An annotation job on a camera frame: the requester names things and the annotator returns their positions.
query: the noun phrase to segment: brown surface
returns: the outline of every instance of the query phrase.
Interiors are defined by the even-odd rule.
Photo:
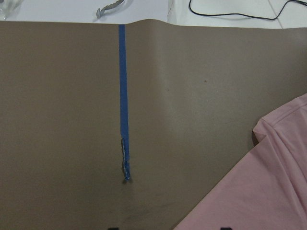
[[[0,23],[1,230],[170,229],[306,93],[307,29],[126,30],[130,184],[117,26]]]

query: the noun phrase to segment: pink garment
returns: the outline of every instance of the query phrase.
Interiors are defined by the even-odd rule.
[[[307,230],[307,94],[263,117],[253,148],[175,230]]]

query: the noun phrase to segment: white surface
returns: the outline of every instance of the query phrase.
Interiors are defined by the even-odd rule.
[[[168,1],[125,0],[113,13],[96,18],[98,8],[116,0],[24,0],[7,21],[114,23],[126,24],[144,19],[167,22]]]
[[[274,11],[279,13],[282,8],[283,0],[269,0]],[[307,6],[290,2],[279,16],[282,28],[307,27]]]
[[[216,14],[238,12],[260,17],[275,17],[286,0],[192,0],[192,9],[199,13]],[[307,7],[289,3],[278,20],[268,21],[241,16],[204,17],[188,9],[189,0],[173,0],[168,22],[178,25],[293,28],[307,27]]]

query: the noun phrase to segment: blue strip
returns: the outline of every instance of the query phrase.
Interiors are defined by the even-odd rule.
[[[129,125],[125,25],[118,26],[119,35],[119,83],[120,83],[120,134],[123,151],[123,171],[125,180],[130,180],[129,165]]]

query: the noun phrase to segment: black wire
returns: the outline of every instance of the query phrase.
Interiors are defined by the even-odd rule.
[[[189,10],[193,13],[193,14],[196,14],[196,15],[200,15],[200,16],[227,16],[227,15],[240,15],[240,16],[244,16],[244,17],[248,17],[248,18],[256,18],[256,19],[265,19],[265,20],[276,20],[279,15],[281,15],[281,13],[283,12],[285,6],[289,3],[289,2],[296,2],[296,3],[299,3],[299,4],[302,4],[304,6],[307,6],[307,2],[304,2],[304,1],[299,1],[299,0],[288,0],[282,7],[282,9],[280,10],[279,14],[275,17],[275,18],[265,18],[265,17],[258,17],[258,16],[251,16],[251,15],[247,15],[247,14],[243,14],[243,13],[221,13],[221,14],[204,14],[204,13],[197,13],[195,12],[192,7],[191,7],[191,3],[192,3],[192,0],[190,0],[189,2]]]

